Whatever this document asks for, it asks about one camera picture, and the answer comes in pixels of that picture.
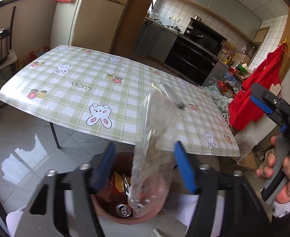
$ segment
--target transparent plastic bag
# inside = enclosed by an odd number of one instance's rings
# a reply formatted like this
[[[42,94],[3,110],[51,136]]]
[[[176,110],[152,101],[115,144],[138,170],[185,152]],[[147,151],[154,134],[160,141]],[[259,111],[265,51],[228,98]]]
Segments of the transparent plastic bag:
[[[256,145],[255,140],[251,136],[243,135],[237,142],[238,148],[240,149],[240,157],[237,161],[241,161],[252,151],[252,148]]]
[[[209,81],[209,83],[212,84],[211,86],[200,88],[208,92],[208,94],[214,100],[221,113],[228,113],[228,105],[232,101],[232,99],[220,93],[217,87],[217,80],[214,77],[213,79],[214,81]]]
[[[177,107],[152,83],[141,104],[131,173],[129,206],[133,216],[162,207],[175,166],[173,144],[177,139]]]

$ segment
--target gripper handle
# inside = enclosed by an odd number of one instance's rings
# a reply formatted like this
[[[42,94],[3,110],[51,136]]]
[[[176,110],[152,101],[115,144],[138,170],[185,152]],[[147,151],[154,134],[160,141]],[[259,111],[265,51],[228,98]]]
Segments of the gripper handle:
[[[283,135],[277,136],[275,149],[276,164],[273,167],[274,174],[265,181],[264,188],[261,191],[261,196],[268,205],[273,203],[282,187],[288,182],[288,177],[282,171],[282,163],[284,158],[288,156],[289,151],[290,140]]]

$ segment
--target sleeve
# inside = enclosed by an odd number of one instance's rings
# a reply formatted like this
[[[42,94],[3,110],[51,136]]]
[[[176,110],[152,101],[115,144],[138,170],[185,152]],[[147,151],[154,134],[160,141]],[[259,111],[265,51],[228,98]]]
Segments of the sleeve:
[[[277,236],[290,236],[290,202],[280,204],[273,203],[273,217],[271,227]]]

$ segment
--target blue gripper pad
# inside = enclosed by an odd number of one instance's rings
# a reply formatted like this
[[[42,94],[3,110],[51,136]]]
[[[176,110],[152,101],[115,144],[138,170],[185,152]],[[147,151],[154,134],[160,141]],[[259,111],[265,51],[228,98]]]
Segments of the blue gripper pad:
[[[192,168],[191,163],[189,162],[189,159],[185,152],[185,149],[183,148],[180,141],[177,141],[175,143],[174,155],[185,187],[192,194],[195,194],[197,191],[195,170]]]
[[[94,188],[96,191],[102,190],[106,181],[108,181],[115,160],[115,153],[115,145],[113,142],[110,142],[109,146],[103,153],[102,160],[100,161],[94,175]]]

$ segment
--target soda can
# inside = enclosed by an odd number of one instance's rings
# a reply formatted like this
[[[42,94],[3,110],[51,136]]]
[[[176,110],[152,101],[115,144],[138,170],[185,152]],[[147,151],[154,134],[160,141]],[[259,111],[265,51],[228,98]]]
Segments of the soda can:
[[[132,213],[130,207],[125,204],[117,205],[115,211],[121,217],[128,217]]]

